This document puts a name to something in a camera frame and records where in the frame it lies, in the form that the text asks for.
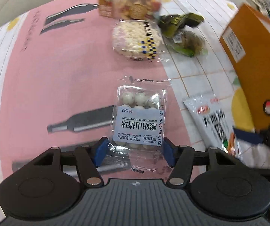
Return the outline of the white noodle packet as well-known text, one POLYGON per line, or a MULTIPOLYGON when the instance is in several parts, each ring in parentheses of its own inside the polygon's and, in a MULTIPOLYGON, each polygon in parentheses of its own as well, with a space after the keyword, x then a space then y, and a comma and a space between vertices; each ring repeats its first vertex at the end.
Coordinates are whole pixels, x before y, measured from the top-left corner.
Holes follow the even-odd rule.
POLYGON ((214 92, 205 92, 183 100, 198 128, 205 147, 218 148, 243 161, 231 120, 226 116, 214 92))

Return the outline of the yogurt ball snack tray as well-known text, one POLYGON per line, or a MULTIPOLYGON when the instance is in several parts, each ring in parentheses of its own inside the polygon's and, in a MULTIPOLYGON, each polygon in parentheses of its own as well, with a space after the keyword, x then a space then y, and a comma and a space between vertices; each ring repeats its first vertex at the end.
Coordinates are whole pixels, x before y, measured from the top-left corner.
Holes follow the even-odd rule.
POLYGON ((169 79, 124 76, 111 118, 109 151, 138 173, 155 173, 163 159, 169 79))

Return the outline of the brown nut snack pack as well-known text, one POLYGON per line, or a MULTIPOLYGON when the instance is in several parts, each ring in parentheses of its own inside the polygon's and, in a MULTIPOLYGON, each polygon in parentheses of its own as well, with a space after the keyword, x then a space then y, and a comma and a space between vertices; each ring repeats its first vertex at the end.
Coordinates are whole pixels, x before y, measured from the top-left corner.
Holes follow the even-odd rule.
POLYGON ((168 39, 168 46, 190 58, 207 54, 205 39, 191 31, 178 31, 168 39))

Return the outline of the white puffed rice cake pack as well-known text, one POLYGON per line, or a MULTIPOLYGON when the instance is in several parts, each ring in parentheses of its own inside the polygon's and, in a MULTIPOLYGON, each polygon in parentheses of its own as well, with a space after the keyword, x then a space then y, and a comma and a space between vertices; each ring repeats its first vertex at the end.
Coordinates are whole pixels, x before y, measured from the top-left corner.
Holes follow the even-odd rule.
POLYGON ((154 61, 165 52, 157 23, 153 21, 119 20, 112 32, 113 50, 128 59, 154 61))

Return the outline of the dark green snack pack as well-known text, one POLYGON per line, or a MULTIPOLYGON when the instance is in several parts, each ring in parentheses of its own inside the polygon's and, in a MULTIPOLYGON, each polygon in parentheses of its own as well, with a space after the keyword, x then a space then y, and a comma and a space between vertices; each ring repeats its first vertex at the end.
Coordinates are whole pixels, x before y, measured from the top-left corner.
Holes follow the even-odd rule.
POLYGON ((204 17, 195 13, 170 14, 160 16, 157 25, 165 37, 172 38, 185 27, 195 28, 203 22, 204 17))

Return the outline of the clear assorted snack bag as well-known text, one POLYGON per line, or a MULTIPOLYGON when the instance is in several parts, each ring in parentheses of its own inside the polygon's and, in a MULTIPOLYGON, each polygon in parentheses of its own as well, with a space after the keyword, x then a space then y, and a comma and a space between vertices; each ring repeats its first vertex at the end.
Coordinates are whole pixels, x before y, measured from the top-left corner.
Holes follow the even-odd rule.
POLYGON ((153 21, 162 7, 161 0, 99 0, 101 16, 122 20, 153 21))

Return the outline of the pink and white tablecloth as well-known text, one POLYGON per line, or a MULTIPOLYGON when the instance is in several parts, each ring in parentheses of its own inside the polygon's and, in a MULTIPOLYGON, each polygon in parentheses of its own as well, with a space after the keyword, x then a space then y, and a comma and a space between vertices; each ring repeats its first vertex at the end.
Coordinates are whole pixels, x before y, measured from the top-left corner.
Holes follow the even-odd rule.
MULTIPOLYGON (((157 62, 134 62, 112 48, 115 21, 98 10, 66 16, 66 26, 43 32, 45 19, 75 5, 97 0, 55 0, 0 27, 0 183, 12 165, 31 160, 52 146, 98 140, 109 127, 49 133, 47 127, 74 114, 116 103, 124 76, 170 79, 165 134, 175 144, 204 150, 184 98, 212 91, 236 124, 243 99, 238 78, 219 37, 235 15, 233 0, 164 0, 161 14, 193 12, 205 21, 195 33, 207 53, 188 58, 167 50, 157 62)), ((0 221, 4 218, 0 208, 0 221)))

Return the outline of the orange cardboard box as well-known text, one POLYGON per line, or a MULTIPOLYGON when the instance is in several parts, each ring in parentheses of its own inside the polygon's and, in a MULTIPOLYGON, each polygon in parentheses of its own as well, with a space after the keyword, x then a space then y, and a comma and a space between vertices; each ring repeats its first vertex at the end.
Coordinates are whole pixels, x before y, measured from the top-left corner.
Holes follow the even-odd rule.
POLYGON ((243 4, 220 37, 256 130, 270 126, 270 19, 243 4))

